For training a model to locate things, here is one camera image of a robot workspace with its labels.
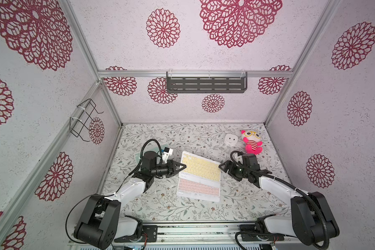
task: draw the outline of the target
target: metal bar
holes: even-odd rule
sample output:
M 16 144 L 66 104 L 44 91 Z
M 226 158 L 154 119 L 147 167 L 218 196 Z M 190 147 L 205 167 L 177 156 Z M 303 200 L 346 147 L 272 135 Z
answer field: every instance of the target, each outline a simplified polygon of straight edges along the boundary
M 285 82 L 282 86 L 281 91 L 275 100 L 271 110 L 269 111 L 267 118 L 265 119 L 265 125 L 267 126 L 272 119 L 274 118 L 276 112 L 279 110 L 281 104 L 285 101 L 287 93 L 289 93 L 290 89 L 296 82 L 297 78 L 299 77 L 300 73 L 303 71 L 305 64 L 310 58 L 311 53 L 314 51 L 315 47 L 317 46 L 318 42 L 322 38 L 326 27 L 328 26 L 329 22 L 334 17 L 337 8 L 339 7 L 340 0 L 328 0 L 326 3 L 318 21 L 312 30 L 310 37 L 308 38 L 303 51 L 301 52 L 297 62 L 293 67 L 293 75 L 290 79 Z
M 58 3 L 60 4 L 65 18 L 67 18 L 68 24 L 70 25 L 70 28 L 74 34 L 74 38 L 78 43 L 79 48 L 86 59 L 86 62 L 88 63 L 91 73 L 95 76 L 96 80 L 100 80 L 100 77 L 97 73 L 97 64 L 92 56 L 89 46 L 87 45 L 85 36 L 82 32 L 78 20 L 76 19 L 76 15 L 71 6 L 71 3 L 68 0 L 58 0 Z
M 99 70 L 100 77 L 242 77 L 242 71 L 219 70 Z M 252 70 L 248 77 L 290 77 L 293 71 Z
M 96 91 L 99 89 L 100 83 L 94 83 L 85 95 L 83 100 L 92 98 Z M 73 117 L 79 116 L 83 112 L 83 109 L 76 108 L 71 114 Z M 4 210 L 4 213 L 0 217 L 0 246 L 9 234 L 12 226 L 15 224 L 20 212 L 22 212 L 25 204 L 29 200 L 29 197 L 33 195 L 35 189 L 40 184 L 45 174 L 49 171 L 55 158 L 58 156 L 63 145 L 67 142 L 70 135 L 69 121 L 61 128 L 61 131 L 56 136 L 54 141 L 50 144 L 49 148 L 40 158 L 40 161 L 36 164 L 35 168 L 28 175 L 24 183 L 15 193 L 14 197 L 10 200 L 10 203 Z
M 105 179 L 107 178 L 108 171 L 110 170 L 111 165 L 112 165 L 112 160 L 114 159 L 115 153 L 117 152 L 117 147 L 120 142 L 121 136 L 122 136 L 122 128 L 119 127 L 117 131 L 117 135 L 115 136 L 115 140 L 111 146 L 111 151 L 108 154 L 107 160 L 105 162 L 105 169 L 103 170 L 103 173 L 101 174 L 100 184 L 97 187 L 97 191 L 96 191 L 97 194 L 101 194 L 101 192 L 103 191 Z
M 185 226 L 185 227 L 197 227 L 197 226 L 239 226 L 244 224 L 254 224 L 255 220 L 253 221 L 229 221 L 229 222 L 223 222 L 223 221 L 178 221 L 178 222 L 170 222 L 166 220 L 144 220 L 143 225 L 150 226 Z
M 77 41 L 83 56 L 85 57 L 85 60 L 86 60 L 88 66 L 90 68 L 90 71 L 92 72 L 92 74 L 96 78 L 96 80 L 100 81 L 103 84 L 103 82 L 102 82 L 102 80 L 101 80 L 101 78 L 99 77 L 99 74 L 98 74 L 96 61 L 93 58 L 93 55 L 92 55 L 91 50 L 89 48 L 89 45 L 87 44 L 85 36 L 84 36 L 84 34 L 82 32 L 82 29 L 80 27 L 80 24 L 79 24 L 79 22 L 76 18 L 75 12 L 74 12 L 74 10 L 71 6 L 71 3 L 69 2 L 69 0 L 59 0 L 58 3 L 60 4 L 60 7 L 61 7 L 62 11 L 64 12 L 65 17 L 67 18 L 67 21 L 70 25 L 70 28 L 71 28 L 71 30 L 74 34 L 74 38 Z M 120 116 L 119 116 L 119 114 L 118 114 L 118 112 L 117 112 L 117 110 L 114 106 L 114 103 L 111 100 L 111 97 L 108 93 L 107 88 L 105 87 L 104 84 L 103 84 L 103 86 L 106 89 L 104 99 L 108 103 L 116 123 L 118 124 L 118 126 L 121 126 L 122 122 L 121 122 Z
M 103 80 L 101 78 L 100 78 L 100 82 L 101 82 L 105 102 L 107 103 L 107 105 L 108 105 L 108 107 L 111 111 L 111 114 L 112 114 L 114 120 L 116 121 L 118 127 L 122 127 L 122 121 L 121 121 L 120 115 L 118 114 L 118 111 L 115 108 L 115 105 L 114 105 L 114 103 L 113 103 L 113 101 L 110 97 L 110 93 L 108 92 L 108 89 L 105 86 L 105 84 L 103 83 Z

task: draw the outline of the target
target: black cable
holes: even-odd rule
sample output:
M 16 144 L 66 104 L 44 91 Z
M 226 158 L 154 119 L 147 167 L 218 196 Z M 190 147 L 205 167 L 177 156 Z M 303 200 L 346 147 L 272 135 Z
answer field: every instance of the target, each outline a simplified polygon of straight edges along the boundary
M 324 215 L 322 214 L 320 208 L 317 206 L 317 204 L 315 204 L 315 202 L 306 193 L 304 193 L 303 191 L 301 191 L 297 187 L 293 186 L 292 184 L 290 184 L 290 183 L 288 183 L 288 182 L 286 182 L 286 181 L 284 181 L 284 180 L 282 180 L 282 179 L 280 179 L 278 177 L 274 177 L 274 176 L 269 175 L 269 174 L 264 174 L 264 173 L 262 173 L 260 171 L 256 171 L 256 170 L 252 170 L 252 169 L 246 168 L 245 166 L 243 166 L 242 164 L 236 162 L 232 158 L 232 153 L 231 153 L 231 160 L 236 165 L 238 165 L 239 167 L 241 167 L 243 169 L 247 169 L 249 171 L 252 171 L 252 172 L 254 172 L 256 174 L 259 174 L 260 176 L 265 176 L 265 177 L 277 180 L 278 182 L 285 184 L 286 186 L 290 187 L 291 189 L 293 189 L 297 193 L 300 193 L 301 196 L 303 196 L 303 198 L 310 204 L 311 208 L 314 210 L 315 214 L 317 215 L 318 219 L 320 220 L 320 223 L 322 225 L 322 232 L 324 234 L 324 242 L 323 242 L 322 246 L 318 245 L 317 243 L 313 243 L 313 246 L 316 247 L 319 250 L 326 250 L 329 247 L 329 239 L 330 238 L 329 238 L 328 230 L 327 230 L 327 227 L 326 227 L 326 220 L 325 220 Z
M 124 184 L 124 182 L 125 182 L 125 180 L 126 180 L 126 178 L 128 178 L 129 177 L 129 175 L 127 175 L 126 177 L 125 177 L 125 179 L 122 181 L 122 183 L 121 183 L 121 185 L 120 185 L 120 187 L 117 189 L 117 191 L 115 191 L 115 193 L 118 193 L 118 191 L 120 190 L 120 188 L 122 187 L 122 185 Z
M 240 155 L 243 154 L 243 152 L 240 152 L 240 151 L 237 151 L 237 150 L 231 152 L 231 155 L 230 155 L 230 156 L 231 156 L 231 160 L 232 160 L 232 162 L 234 162 L 236 165 L 238 165 L 238 163 L 237 163 L 237 162 L 235 161 L 235 159 L 233 158 L 233 154 L 234 154 L 234 153 L 237 153 L 237 154 L 238 154 L 237 156 L 239 157 Z
M 162 150 L 161 150 L 161 146 L 160 146 L 160 143 L 158 143 L 158 141 L 156 139 L 150 139 L 148 140 L 147 142 L 145 142 L 140 150 L 140 160 L 139 160 L 139 163 L 138 165 L 128 174 L 128 176 L 134 174 L 140 167 L 141 165 L 141 160 L 143 158 L 143 151 L 144 151 L 144 148 L 147 146 L 147 144 L 149 144 L 149 142 L 155 142 L 158 146 L 158 149 L 159 149 L 159 152 L 160 152 L 160 164 L 162 163 Z
M 67 218 L 65 219 L 65 233 L 67 234 L 67 237 L 70 239 L 70 241 L 73 241 L 73 242 L 75 242 L 75 243 L 80 243 L 80 244 L 86 244 L 85 242 L 79 242 L 79 241 L 76 241 L 76 240 L 71 239 L 70 235 L 68 234 L 67 222 L 68 222 L 68 218 L 70 217 L 70 214 L 71 214 L 72 210 L 74 210 L 74 208 L 75 208 L 79 203 L 81 203 L 84 199 L 89 198 L 89 197 L 91 197 L 91 196 L 109 197 L 109 196 L 113 196 L 113 195 L 112 195 L 112 194 L 111 194 L 111 195 L 91 194 L 91 195 L 86 196 L 86 197 L 83 198 L 82 200 L 80 200 L 77 204 L 75 204 L 75 206 L 74 206 L 73 208 L 71 208 L 70 212 L 69 212 L 68 215 L 67 215 Z
M 285 236 L 284 234 L 261 234 L 261 233 L 255 233 L 255 232 L 250 232 L 250 231 L 240 231 L 240 232 L 235 233 L 235 241 L 242 250 L 247 250 L 247 249 L 244 246 L 242 246 L 239 240 L 237 239 L 237 237 L 240 234 L 251 234 L 251 235 L 257 235 L 257 236 Z

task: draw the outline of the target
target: robotic arm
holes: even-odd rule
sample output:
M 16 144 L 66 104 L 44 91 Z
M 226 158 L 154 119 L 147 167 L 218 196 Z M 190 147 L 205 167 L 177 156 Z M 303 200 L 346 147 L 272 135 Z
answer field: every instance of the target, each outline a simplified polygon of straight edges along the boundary
M 172 150 L 165 148 L 164 152 L 163 163 L 157 164 L 157 153 L 147 151 L 141 159 L 141 170 L 117 192 L 112 195 L 91 196 L 75 227 L 74 237 L 100 249 L 109 247 L 114 238 L 123 236 L 130 236 L 132 240 L 140 238 L 141 220 L 131 216 L 119 219 L 120 209 L 146 192 L 155 177 L 173 177 L 186 168 L 185 164 L 167 160 Z
M 100 249 L 106 249 L 114 238 L 124 237 L 131 240 L 142 236 L 141 220 L 126 216 L 119 219 L 120 209 L 135 197 L 146 192 L 154 182 L 155 177 L 173 177 L 186 168 L 185 164 L 167 160 L 172 149 L 165 148 L 161 153 L 161 161 L 157 164 L 157 153 L 147 151 L 143 155 L 145 145 L 141 150 L 141 162 L 130 173 L 133 174 L 128 183 L 122 185 L 116 192 L 105 196 L 91 196 L 86 203 L 82 215 L 74 230 L 74 237 Z M 237 162 L 233 154 L 238 153 Z M 243 154 L 239 151 L 231 153 L 231 160 L 219 166 L 236 181 L 247 178 L 258 188 L 274 194 L 281 201 L 291 206 L 291 216 L 268 215 L 258 218 L 255 230 L 241 228 L 242 232 L 235 235 L 236 242 L 239 234 L 262 236 L 261 239 L 274 240 L 273 236 L 294 236 L 305 245 L 313 244 L 318 249 L 326 249 L 329 238 L 339 235 L 338 225 L 333 217 L 325 197 L 318 192 L 309 193 L 300 190 L 290 183 L 271 176 L 270 171 L 261 170 L 254 154 Z M 316 243 L 323 241 L 322 246 Z
M 238 153 L 238 160 L 240 158 L 243 163 L 234 160 L 234 153 Z M 233 151 L 231 160 L 221 164 L 219 168 L 236 181 L 240 182 L 243 178 L 247 178 L 256 187 L 269 191 L 285 204 L 290 204 L 291 217 L 276 215 L 260 217 L 255 223 L 256 231 L 249 233 L 263 234 L 265 238 L 269 234 L 268 238 L 271 239 L 274 238 L 272 234 L 294 236 L 303 244 L 314 245 L 318 249 L 326 249 L 329 238 L 339 235 L 339 227 L 328 202 L 321 193 L 309 193 L 277 177 L 270 176 L 270 171 L 260 170 L 254 154 Z M 321 241 L 324 241 L 322 246 L 316 244 Z

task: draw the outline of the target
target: pink keyboard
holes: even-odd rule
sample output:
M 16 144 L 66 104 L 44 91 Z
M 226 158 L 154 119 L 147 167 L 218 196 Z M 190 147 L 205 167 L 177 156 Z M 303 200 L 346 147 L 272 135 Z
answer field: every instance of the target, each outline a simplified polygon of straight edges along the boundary
M 205 195 L 212 195 L 212 196 L 219 196 L 220 189 L 214 188 L 211 186 L 207 186 L 201 183 L 192 182 L 186 179 L 180 179 L 179 186 L 180 191 L 190 192 L 190 193 L 197 193 L 197 194 L 205 194 Z

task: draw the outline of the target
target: stuffed toy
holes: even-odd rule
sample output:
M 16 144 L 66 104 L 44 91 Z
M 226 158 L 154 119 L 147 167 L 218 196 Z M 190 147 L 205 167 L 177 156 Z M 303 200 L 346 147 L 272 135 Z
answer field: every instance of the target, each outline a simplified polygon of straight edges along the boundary
M 241 131 L 241 138 L 246 143 L 246 153 L 259 154 L 262 152 L 260 135 L 255 131 Z

